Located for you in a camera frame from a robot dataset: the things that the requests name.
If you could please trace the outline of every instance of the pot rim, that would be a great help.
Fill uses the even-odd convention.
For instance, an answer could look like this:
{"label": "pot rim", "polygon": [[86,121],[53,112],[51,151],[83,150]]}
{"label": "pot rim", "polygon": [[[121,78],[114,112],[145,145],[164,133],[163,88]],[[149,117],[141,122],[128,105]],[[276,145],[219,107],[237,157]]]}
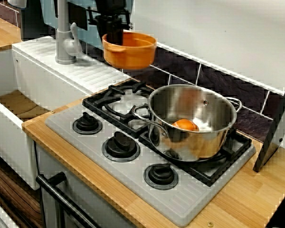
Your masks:
{"label": "pot rim", "polygon": [[[225,101],[225,102],[230,106],[230,108],[231,108],[231,110],[232,110],[232,112],[233,112],[233,114],[234,114],[234,117],[233,117],[232,121],[230,121],[230,124],[229,124],[228,126],[226,126],[226,127],[224,127],[224,128],[221,128],[221,129],[219,129],[219,130],[216,130],[216,131],[206,131],[206,130],[203,130],[203,131],[198,131],[198,132],[197,132],[197,131],[189,131],[189,130],[180,129],[180,128],[178,128],[178,127],[175,127],[175,126],[173,126],[172,124],[170,124],[170,123],[166,122],[165,120],[161,119],[158,115],[156,115],[156,114],[154,113],[153,109],[151,108],[151,105],[150,105],[151,99],[154,97],[154,95],[155,95],[156,93],[158,93],[159,91],[164,90],[164,89],[167,88],[167,87],[194,87],[194,88],[197,88],[197,89],[199,89],[199,90],[201,90],[201,91],[203,91],[203,92],[208,92],[208,93],[210,93],[210,94],[216,95],[216,96],[218,96],[219,98],[221,98],[223,101]],[[149,96],[149,98],[148,98],[148,107],[149,107],[149,110],[152,112],[152,114],[153,114],[157,119],[159,119],[160,121],[162,121],[163,123],[165,123],[165,124],[168,125],[169,127],[172,127],[172,128],[174,128],[174,129],[177,129],[177,130],[180,130],[180,131],[188,132],[188,133],[206,134],[206,133],[219,133],[219,132],[223,132],[223,131],[225,131],[225,130],[230,129],[230,128],[234,125],[234,123],[236,122],[237,117],[238,117],[238,114],[237,114],[237,111],[236,111],[234,105],[233,105],[227,98],[225,98],[225,97],[222,96],[221,94],[218,94],[218,93],[216,93],[216,92],[214,92],[214,91],[212,91],[212,90],[210,90],[210,89],[206,89],[206,88],[200,87],[200,86],[198,86],[198,85],[175,84],[175,85],[165,85],[165,86],[162,86],[162,87],[160,87],[160,88],[158,88],[158,89],[155,89],[155,90],[150,94],[150,96]]]}
{"label": "pot rim", "polygon": [[156,40],[154,37],[152,37],[152,36],[150,36],[150,35],[148,35],[148,34],[139,33],[139,32],[127,32],[127,31],[124,31],[123,33],[124,33],[124,34],[138,34],[138,35],[144,35],[144,36],[146,36],[146,37],[152,38],[152,39],[153,39],[153,43],[150,43],[150,44],[144,45],[144,46],[136,46],[136,47],[117,45],[117,44],[109,43],[109,42],[107,41],[107,39],[106,39],[107,34],[104,34],[104,35],[103,35],[102,41],[104,41],[105,44],[107,44],[107,45],[110,45],[110,46],[113,46],[113,47],[123,47],[123,48],[126,48],[126,49],[128,49],[128,50],[133,50],[133,49],[135,49],[135,50],[136,50],[136,49],[146,49],[146,48],[149,48],[149,49],[156,49],[156,47],[157,47],[157,40]]}

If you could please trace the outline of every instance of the oven handle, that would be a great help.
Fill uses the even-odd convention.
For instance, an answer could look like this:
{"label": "oven handle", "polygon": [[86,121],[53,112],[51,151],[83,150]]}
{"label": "oven handle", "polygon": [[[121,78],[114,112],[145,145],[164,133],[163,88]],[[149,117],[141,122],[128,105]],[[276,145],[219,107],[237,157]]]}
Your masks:
{"label": "oven handle", "polygon": [[66,194],[64,194],[56,185],[67,179],[63,172],[56,174],[50,179],[40,174],[36,182],[59,204],[60,208],[72,215],[85,228],[101,228],[91,217],[89,217],[77,204],[75,204]]}

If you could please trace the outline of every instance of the toy orange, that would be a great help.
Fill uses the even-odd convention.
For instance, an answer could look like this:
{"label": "toy orange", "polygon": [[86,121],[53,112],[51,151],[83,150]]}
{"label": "toy orange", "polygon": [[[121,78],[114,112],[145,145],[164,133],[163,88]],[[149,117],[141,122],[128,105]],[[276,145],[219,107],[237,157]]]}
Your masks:
{"label": "toy orange", "polygon": [[188,131],[199,130],[199,127],[194,122],[187,119],[178,120],[175,123],[173,123],[172,126]]}

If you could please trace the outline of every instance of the black burner grate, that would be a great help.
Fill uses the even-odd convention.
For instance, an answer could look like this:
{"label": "black burner grate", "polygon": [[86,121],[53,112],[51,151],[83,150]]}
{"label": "black burner grate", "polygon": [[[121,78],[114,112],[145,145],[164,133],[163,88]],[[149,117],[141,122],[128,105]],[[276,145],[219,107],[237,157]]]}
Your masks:
{"label": "black burner grate", "polygon": [[[187,172],[192,177],[198,179],[207,186],[211,186],[214,182],[219,179],[223,173],[251,146],[251,139],[244,137],[243,135],[232,129],[228,133],[227,143],[229,140],[235,140],[242,144],[242,146],[237,150],[233,151],[226,144],[220,149],[220,151],[213,156],[212,159],[205,160],[204,162],[185,162],[178,161],[163,153],[160,153],[151,143],[148,137],[148,133],[144,132],[140,135],[139,141],[149,147],[151,150],[158,153],[160,156],[164,157],[166,160],[170,161],[175,166]],[[214,170],[210,175],[207,174],[208,170]]]}
{"label": "black burner grate", "polygon": [[[151,144],[147,134],[147,125],[134,129],[128,125],[131,120],[136,119],[131,113],[122,114],[116,112],[109,106],[109,104],[113,102],[120,101],[121,96],[125,95],[124,91],[129,89],[132,90],[133,94],[141,91],[150,95],[153,92],[153,90],[148,88],[145,83],[138,83],[134,80],[129,80],[118,86],[109,86],[108,90],[84,99],[82,104],[84,107],[88,108],[132,137],[138,138],[142,144],[146,145],[151,150],[155,151],[160,156],[164,157],[166,160],[170,161],[172,164],[176,165],[209,187],[251,146],[252,141],[250,139],[238,134],[235,129],[230,129],[226,143],[211,159],[201,159],[199,162],[184,162],[166,156],[156,150]],[[238,141],[242,144],[242,146],[236,151],[232,149],[233,141]]]}
{"label": "black burner grate", "polygon": [[109,86],[108,90],[105,90],[99,94],[84,99],[82,105],[91,110],[92,112],[96,113],[103,119],[112,123],[116,127],[125,131],[132,137],[138,138],[139,135],[141,135],[147,130],[148,126],[144,125],[138,129],[130,127],[128,123],[137,118],[133,116],[130,112],[127,114],[122,114],[113,110],[109,106],[109,104],[113,102],[120,101],[121,96],[125,95],[124,91],[128,89],[131,89],[133,94],[136,94],[138,91],[141,91],[146,95],[150,95],[152,93],[152,89],[148,88],[146,86],[146,83],[129,80],[118,86],[111,85]]}

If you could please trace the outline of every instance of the orange bowl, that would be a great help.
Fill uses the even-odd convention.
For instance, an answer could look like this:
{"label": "orange bowl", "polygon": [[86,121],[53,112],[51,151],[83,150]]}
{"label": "orange bowl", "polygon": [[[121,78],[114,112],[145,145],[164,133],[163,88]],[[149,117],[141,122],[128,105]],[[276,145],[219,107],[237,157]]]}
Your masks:
{"label": "orange bowl", "polygon": [[102,38],[104,59],[113,67],[143,69],[154,61],[156,39],[136,32],[123,32],[123,45],[111,44]]}

